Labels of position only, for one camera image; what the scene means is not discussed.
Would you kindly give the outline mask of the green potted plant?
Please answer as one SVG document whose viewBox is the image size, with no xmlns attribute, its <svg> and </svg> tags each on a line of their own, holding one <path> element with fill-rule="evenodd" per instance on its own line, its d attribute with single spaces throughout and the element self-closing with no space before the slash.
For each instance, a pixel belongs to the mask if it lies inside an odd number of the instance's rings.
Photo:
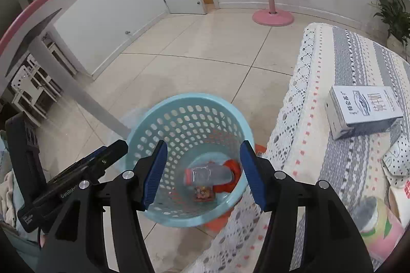
<svg viewBox="0 0 410 273">
<path fill-rule="evenodd" d="M 378 0 L 374 17 L 388 25 L 388 37 L 393 36 L 404 47 L 408 45 L 409 12 L 403 0 Z"/>
</svg>

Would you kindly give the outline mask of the small orange card pack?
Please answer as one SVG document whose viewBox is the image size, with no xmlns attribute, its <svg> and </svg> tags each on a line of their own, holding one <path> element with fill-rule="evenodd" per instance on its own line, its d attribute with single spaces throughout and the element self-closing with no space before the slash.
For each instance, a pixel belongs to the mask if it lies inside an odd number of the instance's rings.
<svg viewBox="0 0 410 273">
<path fill-rule="evenodd" d="M 214 201 L 216 195 L 212 187 L 208 186 L 195 186 L 194 187 L 194 200 L 196 202 L 209 202 Z"/>
</svg>

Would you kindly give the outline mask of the pink top side table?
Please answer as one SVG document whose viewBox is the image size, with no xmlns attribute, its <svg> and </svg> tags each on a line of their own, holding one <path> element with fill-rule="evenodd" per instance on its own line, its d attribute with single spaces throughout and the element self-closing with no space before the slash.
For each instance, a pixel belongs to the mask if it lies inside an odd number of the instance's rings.
<svg viewBox="0 0 410 273">
<path fill-rule="evenodd" d="M 35 0 L 26 7 L 9 26 L 1 39 L 1 92 L 10 82 L 9 72 L 15 62 L 26 52 L 30 52 L 40 67 L 75 102 L 93 115 L 103 125 L 126 139 L 131 129 L 110 114 L 104 107 L 84 91 L 52 56 L 42 42 L 43 31 L 56 22 L 77 0 Z"/>
</svg>

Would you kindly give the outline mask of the white blue milk carton box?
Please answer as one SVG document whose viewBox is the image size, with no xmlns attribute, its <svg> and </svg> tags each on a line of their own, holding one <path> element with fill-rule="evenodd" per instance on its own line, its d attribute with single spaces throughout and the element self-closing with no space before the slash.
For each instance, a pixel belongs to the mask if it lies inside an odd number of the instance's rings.
<svg viewBox="0 0 410 273">
<path fill-rule="evenodd" d="M 404 117 L 390 86 L 332 86 L 325 110 L 334 140 L 384 133 Z"/>
</svg>

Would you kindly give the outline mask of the orange floor item under basket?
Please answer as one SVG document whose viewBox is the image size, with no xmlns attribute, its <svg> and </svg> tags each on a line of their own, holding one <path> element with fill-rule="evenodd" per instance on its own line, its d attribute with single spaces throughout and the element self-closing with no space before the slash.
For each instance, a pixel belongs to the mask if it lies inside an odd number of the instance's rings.
<svg viewBox="0 0 410 273">
<path fill-rule="evenodd" d="M 266 152 L 266 150 L 267 150 L 266 147 L 255 144 L 255 152 L 257 156 L 261 156 L 262 154 Z M 206 224 L 204 224 L 204 228 L 207 231 L 211 231 L 214 234 L 219 233 L 226 226 L 232 210 L 233 209 L 231 208 L 230 210 L 228 210 L 226 213 L 224 213 L 220 217 L 217 217 L 216 219 L 213 219 L 212 221 L 207 222 Z"/>
</svg>

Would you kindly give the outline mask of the red floral paper cup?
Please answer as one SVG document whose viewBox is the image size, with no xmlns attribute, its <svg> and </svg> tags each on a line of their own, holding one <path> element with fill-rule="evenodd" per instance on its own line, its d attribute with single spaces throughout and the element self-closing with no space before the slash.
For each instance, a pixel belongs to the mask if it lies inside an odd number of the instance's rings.
<svg viewBox="0 0 410 273">
<path fill-rule="evenodd" d="M 400 222 L 406 226 L 409 223 L 409 177 L 404 179 L 388 178 L 388 202 L 390 209 Z"/>
</svg>

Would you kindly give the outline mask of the polka dot paper wrapper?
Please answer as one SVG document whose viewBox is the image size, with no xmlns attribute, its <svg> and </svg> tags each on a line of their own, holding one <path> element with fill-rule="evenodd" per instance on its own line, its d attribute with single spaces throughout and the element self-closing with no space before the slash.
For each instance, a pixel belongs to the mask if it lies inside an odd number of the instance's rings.
<svg viewBox="0 0 410 273">
<path fill-rule="evenodd" d="M 382 167 L 390 177 L 409 176 L 409 140 L 401 134 L 382 158 Z"/>
</svg>

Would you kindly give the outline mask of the pink coat stand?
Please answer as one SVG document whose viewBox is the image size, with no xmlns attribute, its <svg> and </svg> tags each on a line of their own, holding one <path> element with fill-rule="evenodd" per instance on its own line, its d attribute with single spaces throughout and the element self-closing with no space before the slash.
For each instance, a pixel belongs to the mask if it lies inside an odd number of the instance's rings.
<svg viewBox="0 0 410 273">
<path fill-rule="evenodd" d="M 268 27 L 285 27 L 294 22 L 290 12 L 276 8 L 275 0 L 268 0 L 268 9 L 257 10 L 252 19 L 257 24 Z"/>
</svg>

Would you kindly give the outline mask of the light blue plastic waste basket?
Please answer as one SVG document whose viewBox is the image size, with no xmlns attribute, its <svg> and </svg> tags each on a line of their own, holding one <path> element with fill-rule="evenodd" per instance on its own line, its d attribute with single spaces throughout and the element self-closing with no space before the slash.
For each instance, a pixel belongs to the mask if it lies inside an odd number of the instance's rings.
<svg viewBox="0 0 410 273">
<path fill-rule="evenodd" d="M 118 162 L 118 169 L 132 169 L 153 153 L 160 140 L 168 146 L 168 160 L 155 200 L 145 212 L 147 218 L 166 227 L 197 227 L 225 214 L 240 200 L 247 187 L 245 175 L 230 193 L 220 193 L 208 202 L 195 201 L 193 188 L 183 184 L 185 169 L 230 159 L 239 162 L 241 143 L 254 143 L 247 120 L 235 106 L 204 93 L 160 102 L 139 117 L 127 138 L 129 152 Z"/>
</svg>

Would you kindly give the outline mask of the white dining chair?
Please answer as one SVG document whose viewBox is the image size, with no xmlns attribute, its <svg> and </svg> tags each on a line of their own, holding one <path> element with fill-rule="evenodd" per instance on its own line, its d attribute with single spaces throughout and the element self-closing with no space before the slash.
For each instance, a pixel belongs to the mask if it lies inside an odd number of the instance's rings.
<svg viewBox="0 0 410 273">
<path fill-rule="evenodd" d="M 44 97 L 56 103 L 62 92 L 31 54 L 17 70 L 11 81 L 11 89 L 14 92 L 11 104 L 24 112 L 37 127 L 43 119 L 47 119 Z"/>
</svg>

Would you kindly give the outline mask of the striped woven tablecloth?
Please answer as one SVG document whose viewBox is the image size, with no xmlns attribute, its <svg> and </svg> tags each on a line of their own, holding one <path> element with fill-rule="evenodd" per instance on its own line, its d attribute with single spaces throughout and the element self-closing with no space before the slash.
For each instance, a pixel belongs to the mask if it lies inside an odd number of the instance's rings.
<svg viewBox="0 0 410 273">
<path fill-rule="evenodd" d="M 404 119 L 388 133 L 333 140 L 324 107 L 332 86 L 391 86 Z M 381 162 L 400 134 L 409 138 L 409 64 L 359 34 L 309 24 L 263 157 L 296 181 L 327 180 L 351 211 L 363 197 L 387 202 L 388 181 Z M 227 225 L 183 272 L 251 272 L 269 218 L 247 186 Z"/>
</svg>

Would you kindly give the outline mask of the clear plastic bottle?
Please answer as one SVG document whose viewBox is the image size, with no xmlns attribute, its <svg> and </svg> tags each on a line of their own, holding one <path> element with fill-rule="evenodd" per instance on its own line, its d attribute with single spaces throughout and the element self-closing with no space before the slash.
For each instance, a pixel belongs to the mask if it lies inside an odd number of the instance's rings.
<svg viewBox="0 0 410 273">
<path fill-rule="evenodd" d="M 208 163 L 185 169 L 183 183 L 185 186 L 213 186 L 217 169 L 221 165 Z"/>
</svg>

